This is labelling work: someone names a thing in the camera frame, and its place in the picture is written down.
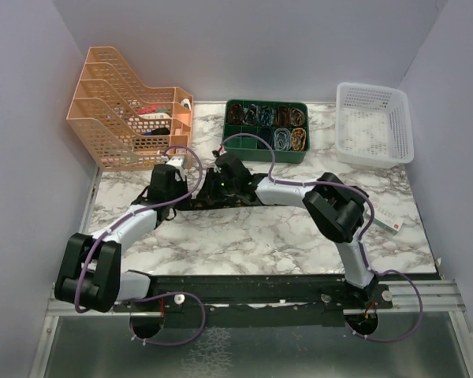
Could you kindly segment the black floral necktie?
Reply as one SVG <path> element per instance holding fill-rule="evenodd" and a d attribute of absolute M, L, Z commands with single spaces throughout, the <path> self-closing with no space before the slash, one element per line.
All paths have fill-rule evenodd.
<path fill-rule="evenodd" d="M 224 198 L 189 198 L 182 202 L 178 202 L 174 209 L 176 211 L 187 212 L 187 211 L 203 211 L 203 210 L 216 210 L 216 209 L 233 209 L 240 207 L 260 207 L 264 206 L 259 200 L 254 202 L 244 201 L 237 197 L 224 197 Z"/>

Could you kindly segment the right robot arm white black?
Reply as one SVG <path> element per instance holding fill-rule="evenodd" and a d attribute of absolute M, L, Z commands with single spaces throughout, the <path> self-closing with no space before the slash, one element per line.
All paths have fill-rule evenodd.
<path fill-rule="evenodd" d="M 345 270 L 345 296 L 363 308 L 375 297 L 378 283 L 363 243 L 367 195 L 343 184 L 330 172 L 309 183 L 287 181 L 270 174 L 251 173 L 231 153 L 222 154 L 208 168 L 196 196 L 200 209 L 239 206 L 292 206 L 308 211 L 321 234 L 333 242 Z"/>

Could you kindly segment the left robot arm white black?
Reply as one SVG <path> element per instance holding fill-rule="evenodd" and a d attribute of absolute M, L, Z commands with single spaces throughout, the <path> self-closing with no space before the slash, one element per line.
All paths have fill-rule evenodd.
<path fill-rule="evenodd" d="M 111 225 L 69 238 L 54 285 L 56 299 L 72 303 L 78 313 L 105 313 L 128 299 L 143 311 L 156 306 L 158 291 L 145 274 L 121 273 L 121 255 L 165 221 L 178 202 L 191 198 L 182 164 L 156 165 L 146 192 Z"/>

